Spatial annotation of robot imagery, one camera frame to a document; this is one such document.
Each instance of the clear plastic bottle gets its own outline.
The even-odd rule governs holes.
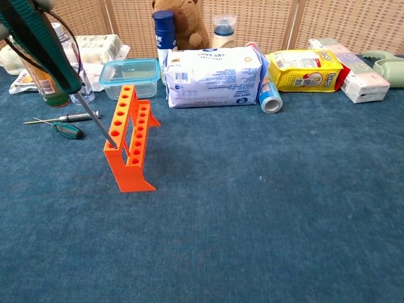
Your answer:
[[[64,52],[65,52],[66,56],[68,57],[71,66],[77,72],[78,68],[79,68],[79,65],[78,65],[79,56],[78,56],[78,51],[77,51],[78,50],[77,45],[75,44],[72,37],[70,37],[69,35],[66,35],[64,33],[63,27],[61,26],[60,23],[52,23],[52,26],[53,26],[53,29],[55,30],[57,36],[59,37],[59,41],[61,42],[61,44],[63,46]],[[81,88],[80,93],[83,96],[86,103],[90,103],[91,101],[93,101],[95,99],[95,95],[94,95],[93,89],[91,87],[91,84],[88,80],[86,71],[83,68],[82,62],[81,62],[81,66],[80,66],[80,78],[83,81],[83,83],[85,84]],[[70,95],[70,99],[71,99],[72,103],[81,105],[80,101],[74,95]]]
[[[12,38],[10,38],[11,43],[27,58],[35,61],[20,45],[18,45]],[[52,76],[21,58],[23,64],[27,71],[29,72],[32,81],[38,89],[39,94],[45,101],[45,103],[51,107],[62,107],[69,104],[69,95],[62,91],[56,82],[53,80]]]

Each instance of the blue bottle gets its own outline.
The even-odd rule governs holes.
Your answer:
[[[164,75],[164,60],[169,49],[177,50],[177,38],[175,36],[174,13],[172,11],[156,11],[152,14],[156,31],[158,61],[162,81],[166,85]]]

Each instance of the blue container lid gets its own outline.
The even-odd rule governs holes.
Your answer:
[[[154,19],[156,31],[172,32],[175,30],[174,13],[172,11],[156,11],[151,16]]]
[[[109,61],[102,69],[99,83],[102,86],[147,84],[160,78],[160,65],[156,59],[129,59]]]

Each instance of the screwdriver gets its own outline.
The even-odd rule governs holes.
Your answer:
[[[100,118],[100,112],[96,110],[93,112],[97,118]],[[24,122],[24,124],[38,124],[38,123],[44,123],[44,122],[67,122],[67,123],[72,123],[72,122],[80,122],[80,121],[89,121],[91,120],[91,117],[89,113],[87,112],[82,112],[80,114],[68,114],[65,116],[61,116],[59,118],[55,119],[47,119],[47,120],[40,120],[37,119],[38,121],[30,121],[30,122]]]
[[[83,139],[84,133],[80,128],[77,128],[76,126],[72,124],[67,124],[67,123],[62,123],[62,122],[53,122],[52,124],[49,122],[46,122],[45,120],[41,120],[38,118],[33,117],[35,120],[38,120],[39,123],[46,123],[52,126],[52,129],[60,133],[62,136],[64,136],[67,139],[75,139],[75,140],[80,140]]]

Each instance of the wicker panel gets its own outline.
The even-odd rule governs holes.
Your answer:
[[[295,48],[333,37],[351,51],[397,53],[404,41],[404,0],[306,0]]]
[[[105,35],[112,31],[101,5],[104,2],[99,0],[57,0],[53,11],[69,25],[75,35]]]
[[[131,47],[128,57],[157,57],[152,0],[110,0],[121,40]]]
[[[203,0],[203,16],[212,40],[212,18],[237,15],[236,45],[255,41],[268,53],[282,48],[291,5],[292,0]]]

